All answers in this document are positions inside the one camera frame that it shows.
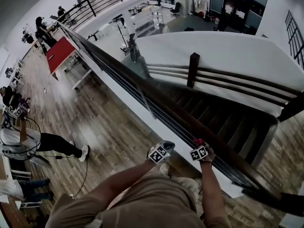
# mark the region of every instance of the office chair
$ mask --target office chair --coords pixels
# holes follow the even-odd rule
[[[180,11],[180,8],[181,8],[181,4],[179,3],[179,2],[177,2],[176,4],[175,4],[175,8],[174,9],[171,9],[170,10],[170,12],[172,13],[171,14],[171,17],[173,17],[173,16],[179,16],[179,11]]]

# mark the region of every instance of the wooden stair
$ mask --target wooden stair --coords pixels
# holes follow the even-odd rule
[[[185,86],[149,80],[227,143],[247,163],[254,167],[259,165],[278,124],[274,116]]]

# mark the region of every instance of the red table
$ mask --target red table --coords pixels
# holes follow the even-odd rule
[[[67,38],[62,37],[48,52],[47,63],[51,75],[57,79],[55,71],[64,63],[64,61],[73,54],[75,47],[68,42]]]

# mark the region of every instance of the wooden floor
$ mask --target wooden floor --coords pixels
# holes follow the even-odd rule
[[[109,175],[142,162],[147,149],[160,140],[93,75],[76,92],[72,85],[77,79],[72,73],[64,73],[60,69],[57,73],[59,81],[49,78],[43,99],[49,72],[46,58],[30,51],[24,62],[26,85],[22,94],[32,99],[29,116],[38,122],[42,132],[61,135],[75,141],[79,147],[88,144],[92,149],[86,182],[79,197]],[[304,114],[299,114],[280,124],[259,167],[259,171],[279,190],[293,194],[297,194],[304,180],[303,123]],[[74,158],[46,158],[53,170],[29,161],[27,169],[35,179],[51,179],[50,189],[55,200],[64,192],[76,194],[86,174],[86,163]],[[176,169],[185,170],[181,160],[172,164]],[[225,200],[232,227],[278,227],[284,216],[284,213],[247,197],[231,199],[225,196]],[[53,204],[54,201],[44,201],[42,211],[48,214]]]

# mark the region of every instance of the balcony railing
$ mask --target balcony railing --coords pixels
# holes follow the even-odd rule
[[[58,21],[62,22],[68,28],[75,30],[92,17],[96,17],[101,11],[122,1],[123,0],[84,0],[66,12]]]
[[[241,186],[246,195],[275,209],[304,216],[304,196],[281,193],[206,126],[196,121],[183,108],[150,84],[149,81],[140,77],[71,29],[63,25],[61,25],[61,28],[81,51],[86,53],[116,83],[191,148],[196,148],[193,141],[194,137],[206,140],[217,154],[214,166],[236,185]]]
[[[288,44],[290,47],[290,55],[304,69],[304,40],[290,11],[288,11],[285,24],[287,26],[287,33],[289,38]]]

